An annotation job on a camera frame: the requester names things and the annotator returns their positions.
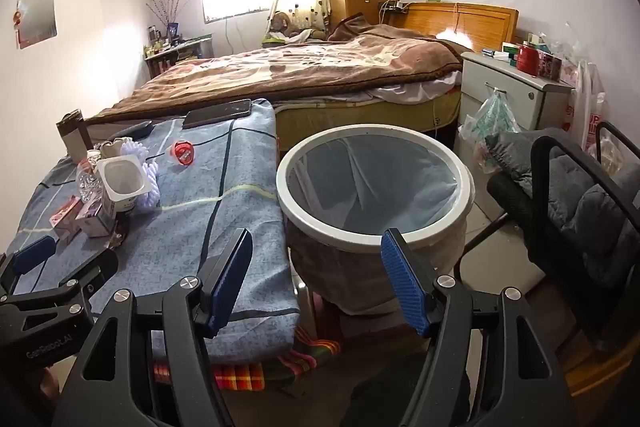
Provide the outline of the white bedside cabinet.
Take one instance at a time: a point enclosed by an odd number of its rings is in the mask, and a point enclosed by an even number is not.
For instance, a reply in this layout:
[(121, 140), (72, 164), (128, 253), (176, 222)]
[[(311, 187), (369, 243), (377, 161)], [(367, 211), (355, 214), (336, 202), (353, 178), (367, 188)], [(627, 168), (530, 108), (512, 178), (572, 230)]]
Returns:
[(523, 130), (562, 126), (570, 87), (473, 52), (464, 52), (462, 58), (460, 124), (480, 109), (492, 91), (498, 90)]

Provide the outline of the white round trash bin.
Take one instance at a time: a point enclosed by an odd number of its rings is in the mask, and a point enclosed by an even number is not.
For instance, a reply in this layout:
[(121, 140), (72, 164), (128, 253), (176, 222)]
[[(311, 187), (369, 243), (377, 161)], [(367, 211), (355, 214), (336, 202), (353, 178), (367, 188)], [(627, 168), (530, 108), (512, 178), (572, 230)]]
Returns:
[(380, 254), (387, 229), (448, 274), (475, 199), (471, 173), (450, 148), (389, 124), (311, 135), (281, 159), (276, 185), (295, 271), (349, 315), (398, 307)]

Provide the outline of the black smartphone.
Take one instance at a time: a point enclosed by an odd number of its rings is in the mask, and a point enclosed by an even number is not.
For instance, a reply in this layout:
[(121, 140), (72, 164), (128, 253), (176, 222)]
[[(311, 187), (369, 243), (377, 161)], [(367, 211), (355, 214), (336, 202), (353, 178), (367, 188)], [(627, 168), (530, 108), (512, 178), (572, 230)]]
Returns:
[(218, 124), (221, 121), (246, 117), (250, 113), (252, 113), (252, 101), (249, 98), (243, 98), (243, 100), (191, 110), (184, 117), (182, 127), (192, 129), (206, 126), (206, 124)]

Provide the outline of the bed with brown blanket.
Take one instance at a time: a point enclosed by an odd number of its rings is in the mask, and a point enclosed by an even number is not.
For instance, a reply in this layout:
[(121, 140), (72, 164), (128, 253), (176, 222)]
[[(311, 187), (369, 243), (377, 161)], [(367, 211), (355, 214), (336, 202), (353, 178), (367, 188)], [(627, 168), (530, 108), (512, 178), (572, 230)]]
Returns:
[(282, 150), (322, 130), (393, 124), (420, 132), (456, 122), (465, 46), (355, 15), (329, 40), (183, 61), (88, 119), (91, 139), (139, 121), (250, 98), (268, 100)]

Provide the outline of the dark glasses case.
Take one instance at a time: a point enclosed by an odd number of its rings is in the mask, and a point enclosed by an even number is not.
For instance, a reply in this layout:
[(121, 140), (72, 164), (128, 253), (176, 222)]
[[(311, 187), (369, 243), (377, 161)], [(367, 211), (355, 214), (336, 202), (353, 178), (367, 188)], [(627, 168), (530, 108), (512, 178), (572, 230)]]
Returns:
[(141, 121), (139, 124), (133, 124), (132, 126), (115, 132), (108, 139), (114, 141), (116, 139), (130, 138), (134, 141), (139, 141), (149, 136), (153, 129), (154, 124), (152, 120)]

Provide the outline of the grey chair cushion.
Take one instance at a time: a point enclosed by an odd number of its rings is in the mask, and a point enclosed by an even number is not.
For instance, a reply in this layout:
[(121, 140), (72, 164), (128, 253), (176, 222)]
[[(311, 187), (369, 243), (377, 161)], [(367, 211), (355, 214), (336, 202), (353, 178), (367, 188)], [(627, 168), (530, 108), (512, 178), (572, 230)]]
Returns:
[(559, 129), (500, 133), (487, 139), (498, 164), (487, 185), (523, 230), (529, 259), (549, 277), (590, 291), (639, 284), (639, 217), (559, 146)]

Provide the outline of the wall calendar poster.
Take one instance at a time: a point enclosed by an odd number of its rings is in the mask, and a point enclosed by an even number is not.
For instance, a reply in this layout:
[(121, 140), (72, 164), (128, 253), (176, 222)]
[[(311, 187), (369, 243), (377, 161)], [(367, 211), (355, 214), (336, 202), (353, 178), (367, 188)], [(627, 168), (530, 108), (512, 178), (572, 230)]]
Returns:
[(55, 37), (54, 0), (17, 0), (13, 23), (19, 49)]

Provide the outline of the cluttered side shelf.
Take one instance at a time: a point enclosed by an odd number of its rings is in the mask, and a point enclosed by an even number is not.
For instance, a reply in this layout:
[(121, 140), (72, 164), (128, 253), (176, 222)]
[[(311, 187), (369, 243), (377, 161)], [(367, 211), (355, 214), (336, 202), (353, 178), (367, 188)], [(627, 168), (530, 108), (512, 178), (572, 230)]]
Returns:
[(151, 78), (163, 74), (180, 62), (214, 56), (211, 34), (183, 38), (178, 23), (169, 23), (164, 36), (155, 27), (150, 27), (149, 33), (152, 39), (143, 48), (143, 56)]

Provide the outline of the wooden headboard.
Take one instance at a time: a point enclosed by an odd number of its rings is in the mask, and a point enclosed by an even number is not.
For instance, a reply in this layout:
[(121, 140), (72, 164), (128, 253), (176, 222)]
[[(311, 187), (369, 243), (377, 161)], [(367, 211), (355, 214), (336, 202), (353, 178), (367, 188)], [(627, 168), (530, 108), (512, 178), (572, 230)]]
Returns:
[(401, 11), (387, 12), (384, 23), (431, 36), (451, 30), (466, 35), (475, 52), (498, 51), (515, 35), (518, 10), (477, 3), (411, 2)]

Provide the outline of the blue checked table cloth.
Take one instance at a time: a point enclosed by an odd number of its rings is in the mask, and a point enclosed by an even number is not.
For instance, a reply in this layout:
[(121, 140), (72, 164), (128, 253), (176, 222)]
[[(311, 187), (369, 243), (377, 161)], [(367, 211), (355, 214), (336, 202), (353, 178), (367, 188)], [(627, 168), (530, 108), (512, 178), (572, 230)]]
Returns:
[[(194, 146), (181, 166), (169, 154), (176, 141)], [(235, 120), (183, 129), (179, 118), (157, 124), (143, 141), (157, 162), (160, 203), (131, 213), (129, 233), (116, 254), (118, 271), (90, 300), (100, 314), (115, 291), (166, 291), (198, 272), (201, 257), (224, 250), (236, 229), (252, 234), (253, 256), (226, 327), (209, 340), (213, 363), (250, 363), (293, 346), (299, 319), (283, 216), (277, 201), (276, 117), (260, 98)]]

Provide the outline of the red jar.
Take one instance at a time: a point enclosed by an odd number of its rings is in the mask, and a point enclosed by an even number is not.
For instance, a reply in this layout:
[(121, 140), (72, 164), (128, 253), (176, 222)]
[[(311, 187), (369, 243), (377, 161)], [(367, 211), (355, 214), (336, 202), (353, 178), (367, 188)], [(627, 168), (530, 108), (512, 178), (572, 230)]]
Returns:
[(536, 77), (539, 69), (538, 50), (528, 41), (524, 41), (518, 48), (516, 68), (520, 72)]

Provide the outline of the white foam fruit net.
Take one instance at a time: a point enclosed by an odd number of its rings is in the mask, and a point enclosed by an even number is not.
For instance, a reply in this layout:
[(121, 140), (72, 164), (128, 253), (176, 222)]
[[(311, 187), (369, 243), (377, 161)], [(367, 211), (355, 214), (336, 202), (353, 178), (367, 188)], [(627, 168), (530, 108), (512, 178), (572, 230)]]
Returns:
[(154, 159), (148, 160), (148, 149), (137, 141), (125, 141), (120, 148), (120, 153), (122, 155), (134, 155), (139, 159), (145, 179), (150, 184), (150, 191), (137, 197), (136, 209), (139, 212), (153, 211), (160, 203), (160, 187), (157, 183), (157, 162)]

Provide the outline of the black office chair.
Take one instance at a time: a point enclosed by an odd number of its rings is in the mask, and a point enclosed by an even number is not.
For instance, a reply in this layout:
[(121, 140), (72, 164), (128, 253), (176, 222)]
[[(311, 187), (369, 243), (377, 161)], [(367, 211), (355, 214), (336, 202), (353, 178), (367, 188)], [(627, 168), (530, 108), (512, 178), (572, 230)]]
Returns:
[(505, 225), (523, 232), (530, 262), (559, 291), (593, 347), (610, 350), (639, 330), (639, 163), (616, 173), (559, 128), (501, 132), (482, 141), (497, 165), (487, 191)]

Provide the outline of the dark red tin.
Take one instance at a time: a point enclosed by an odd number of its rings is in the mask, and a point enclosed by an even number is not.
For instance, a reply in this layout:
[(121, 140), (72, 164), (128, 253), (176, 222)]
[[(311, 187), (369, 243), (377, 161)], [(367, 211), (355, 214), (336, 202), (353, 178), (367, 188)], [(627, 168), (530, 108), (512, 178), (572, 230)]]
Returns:
[(550, 53), (538, 52), (537, 76), (550, 81), (559, 81), (562, 68), (562, 60)]

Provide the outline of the pink small carton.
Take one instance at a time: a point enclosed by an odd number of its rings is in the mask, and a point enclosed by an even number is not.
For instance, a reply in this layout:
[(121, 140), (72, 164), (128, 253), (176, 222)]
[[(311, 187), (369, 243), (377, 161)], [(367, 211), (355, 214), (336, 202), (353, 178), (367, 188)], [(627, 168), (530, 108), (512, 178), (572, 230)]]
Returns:
[(103, 207), (101, 196), (83, 202), (72, 195), (49, 221), (55, 235), (69, 241), (79, 232), (89, 239), (109, 236), (115, 228), (115, 218)]

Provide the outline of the clear plastic bottle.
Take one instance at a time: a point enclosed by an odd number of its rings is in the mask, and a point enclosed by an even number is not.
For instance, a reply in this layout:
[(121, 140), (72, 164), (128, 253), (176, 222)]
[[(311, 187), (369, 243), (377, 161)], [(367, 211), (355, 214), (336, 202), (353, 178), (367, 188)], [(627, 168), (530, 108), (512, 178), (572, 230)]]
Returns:
[(103, 184), (96, 169), (96, 164), (102, 159), (99, 150), (88, 150), (87, 156), (78, 162), (76, 167), (76, 187), (80, 199), (89, 202), (94, 198), (100, 198), (103, 193)]

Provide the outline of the green printed plastic bag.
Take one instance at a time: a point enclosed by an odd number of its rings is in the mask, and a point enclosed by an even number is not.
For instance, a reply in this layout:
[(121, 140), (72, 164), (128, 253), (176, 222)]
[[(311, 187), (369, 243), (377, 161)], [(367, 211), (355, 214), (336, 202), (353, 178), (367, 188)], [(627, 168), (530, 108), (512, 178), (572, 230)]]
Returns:
[(490, 88), (487, 100), (474, 115), (466, 115), (458, 133), (460, 138), (472, 148), (472, 159), (484, 173), (498, 170), (498, 164), (489, 154), (487, 139), (500, 133), (518, 133), (518, 125), (513, 110), (506, 101), (506, 91)]

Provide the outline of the red white plastic bag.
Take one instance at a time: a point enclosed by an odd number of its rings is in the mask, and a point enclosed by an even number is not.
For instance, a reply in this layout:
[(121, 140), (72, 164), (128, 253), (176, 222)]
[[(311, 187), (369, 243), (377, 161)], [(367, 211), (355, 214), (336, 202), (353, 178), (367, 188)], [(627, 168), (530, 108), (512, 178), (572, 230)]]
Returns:
[(562, 129), (583, 150), (596, 143), (596, 127), (608, 115), (608, 100), (597, 65), (580, 60), (570, 74), (570, 96)]

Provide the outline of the white yogurt cup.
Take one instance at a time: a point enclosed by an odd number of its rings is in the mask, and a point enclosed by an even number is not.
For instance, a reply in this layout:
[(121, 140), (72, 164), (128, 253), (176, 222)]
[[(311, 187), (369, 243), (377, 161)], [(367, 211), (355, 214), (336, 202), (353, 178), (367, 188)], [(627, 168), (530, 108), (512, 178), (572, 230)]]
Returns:
[(139, 196), (151, 191), (151, 183), (134, 155), (101, 159), (96, 169), (103, 186), (102, 205), (111, 216), (131, 210)]

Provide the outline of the brown white thermos mug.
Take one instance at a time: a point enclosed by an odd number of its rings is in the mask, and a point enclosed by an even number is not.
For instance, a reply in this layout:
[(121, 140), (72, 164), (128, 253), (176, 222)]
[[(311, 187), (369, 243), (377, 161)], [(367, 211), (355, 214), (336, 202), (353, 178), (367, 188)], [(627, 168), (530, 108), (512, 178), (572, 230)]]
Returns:
[(63, 141), (67, 155), (75, 165), (87, 158), (89, 150), (93, 149), (87, 125), (81, 110), (74, 109), (56, 123), (56, 129)]

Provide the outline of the teddy bear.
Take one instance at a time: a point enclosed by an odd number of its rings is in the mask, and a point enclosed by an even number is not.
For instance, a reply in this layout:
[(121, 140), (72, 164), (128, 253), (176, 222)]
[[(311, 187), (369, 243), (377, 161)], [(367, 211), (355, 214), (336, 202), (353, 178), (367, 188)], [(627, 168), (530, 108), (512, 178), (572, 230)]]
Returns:
[(291, 37), (296, 34), (298, 27), (285, 12), (277, 11), (273, 14), (269, 24), (269, 31), (272, 34), (282, 34)]

